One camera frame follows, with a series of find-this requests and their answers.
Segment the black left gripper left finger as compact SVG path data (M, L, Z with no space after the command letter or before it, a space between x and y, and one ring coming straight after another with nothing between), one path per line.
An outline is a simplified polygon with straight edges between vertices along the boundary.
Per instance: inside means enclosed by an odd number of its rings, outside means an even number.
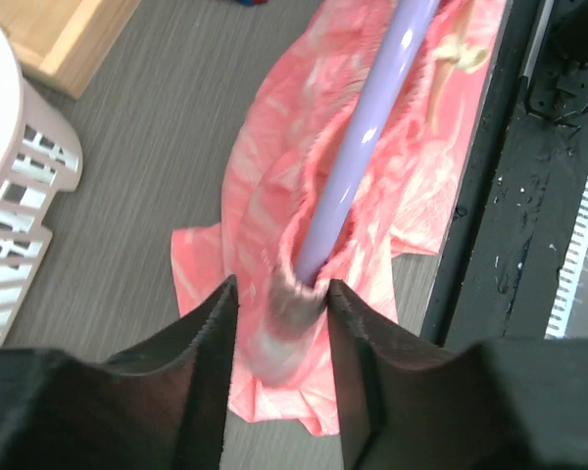
M0 349L0 469L216 469L238 316L226 278L103 362Z

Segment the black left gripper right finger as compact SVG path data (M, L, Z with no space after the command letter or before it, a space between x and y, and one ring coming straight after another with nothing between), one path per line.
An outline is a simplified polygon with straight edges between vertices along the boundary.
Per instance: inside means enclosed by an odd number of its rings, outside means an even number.
M588 340L446 352L332 281L327 319L348 469L588 469Z

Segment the pink patterned shorts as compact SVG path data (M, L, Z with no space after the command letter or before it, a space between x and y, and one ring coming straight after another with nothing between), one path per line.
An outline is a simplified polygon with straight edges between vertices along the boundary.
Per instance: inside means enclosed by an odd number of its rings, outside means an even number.
M252 352L270 315L316 306L332 279L395 319L392 261L435 255L449 222L505 11L502 1L444 1L374 149L347 222L313 289L293 275L368 70L395 12L392 1L325 1L259 88L228 159L220 221L171 235L178 309L187 314L228 275L238 285L238 338L228 405L249 422L298 420L339 431L324 319L280 387Z

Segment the lilac plastic hanger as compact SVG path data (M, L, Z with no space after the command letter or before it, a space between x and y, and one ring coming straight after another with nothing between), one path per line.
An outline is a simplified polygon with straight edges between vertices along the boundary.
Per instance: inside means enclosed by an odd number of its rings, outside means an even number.
M351 115L303 241L294 273L313 287L342 230L368 162L439 7L400 1Z

